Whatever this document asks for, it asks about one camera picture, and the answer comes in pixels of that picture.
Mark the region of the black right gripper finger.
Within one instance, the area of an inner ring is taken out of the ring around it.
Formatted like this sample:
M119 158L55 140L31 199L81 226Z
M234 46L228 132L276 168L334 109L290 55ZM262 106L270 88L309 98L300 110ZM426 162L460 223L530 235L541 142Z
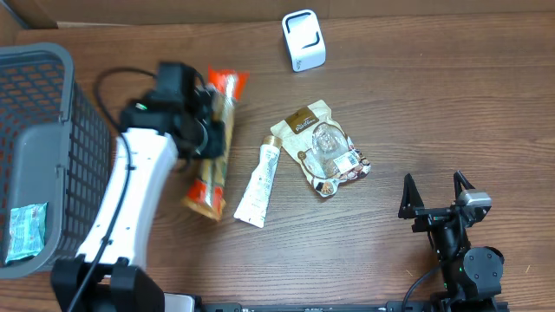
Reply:
M474 186L467 180L460 170L454 173L454 193L456 198L458 198L464 190L470 190L473 188Z
M420 210L424 209L420 193L418 192L415 181L410 173L406 174L403 180L403 194L399 217L417 217Z

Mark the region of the orange spaghetti packet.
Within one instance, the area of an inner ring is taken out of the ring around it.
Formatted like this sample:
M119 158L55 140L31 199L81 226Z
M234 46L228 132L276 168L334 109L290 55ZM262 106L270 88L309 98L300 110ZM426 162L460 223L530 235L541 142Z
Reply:
M223 125L223 153L214 159L203 159L199 174L190 187L182 203L190 209L216 221L220 221L225 207L224 187L232 144L234 114L237 102L249 78L248 72L231 69L209 69L210 87L215 91L212 97L212 121Z

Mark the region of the white tube with gold cap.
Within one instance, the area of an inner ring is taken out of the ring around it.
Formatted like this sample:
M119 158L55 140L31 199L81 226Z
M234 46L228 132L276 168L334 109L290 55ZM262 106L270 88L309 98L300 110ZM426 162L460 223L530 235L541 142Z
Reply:
M236 219L258 228L264 227L281 146L282 140L278 137L264 137L259 149L258 165L251 173L244 195L233 215Z

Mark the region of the beige brown snack pouch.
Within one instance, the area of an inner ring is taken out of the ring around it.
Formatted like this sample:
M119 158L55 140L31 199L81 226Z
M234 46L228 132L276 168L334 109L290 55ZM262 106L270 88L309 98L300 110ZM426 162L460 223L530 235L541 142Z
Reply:
M300 165L312 188L327 198L339 185L366 177L370 161L333 120L325 101L298 109L271 127L284 150Z

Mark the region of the teal wet wipes packet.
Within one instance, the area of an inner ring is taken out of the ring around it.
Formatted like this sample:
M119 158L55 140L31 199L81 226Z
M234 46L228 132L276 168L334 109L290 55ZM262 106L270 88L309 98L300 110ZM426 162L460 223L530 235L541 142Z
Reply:
M45 246L48 203L26 205L10 211L10 241L5 263L36 257Z

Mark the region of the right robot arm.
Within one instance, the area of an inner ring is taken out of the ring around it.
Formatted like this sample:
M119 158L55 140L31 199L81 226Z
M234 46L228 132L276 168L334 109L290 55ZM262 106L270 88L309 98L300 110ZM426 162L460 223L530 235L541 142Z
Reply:
M460 171L454 173L454 201L442 208L427 208L413 177L404 177L398 217L412 219L412 231L428 235L438 264L411 285L400 311L509 310L507 302L496 300L502 292L503 254L494 247L473 247L467 235L467 229L481 222L491 208L491 197ZM425 302L412 302L415 289L437 272L442 274L444 290Z

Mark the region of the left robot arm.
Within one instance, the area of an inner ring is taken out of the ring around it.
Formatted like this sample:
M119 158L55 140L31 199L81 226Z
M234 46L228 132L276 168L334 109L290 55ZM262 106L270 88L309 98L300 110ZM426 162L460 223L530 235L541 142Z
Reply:
M59 259L50 282L63 311L200 311L195 295L166 293L146 273L147 244L169 173L178 160L216 159L225 126L213 119L214 88L182 62L162 62L153 89L130 101L100 210L75 257Z

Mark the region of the white barcode scanner box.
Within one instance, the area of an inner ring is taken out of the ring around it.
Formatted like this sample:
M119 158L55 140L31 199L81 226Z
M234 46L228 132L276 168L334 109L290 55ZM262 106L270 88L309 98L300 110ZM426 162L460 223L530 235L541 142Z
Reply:
M322 66L326 61L323 34L313 10L291 12L282 19L285 46L294 72Z

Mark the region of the dark grey plastic basket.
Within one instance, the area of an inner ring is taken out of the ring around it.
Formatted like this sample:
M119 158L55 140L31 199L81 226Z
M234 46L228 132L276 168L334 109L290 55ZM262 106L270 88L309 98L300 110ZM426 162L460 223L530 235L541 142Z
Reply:
M10 211L48 203L45 246L1 277L49 271L88 235L111 172L108 125L75 80L69 52L48 42L1 49L1 256Z

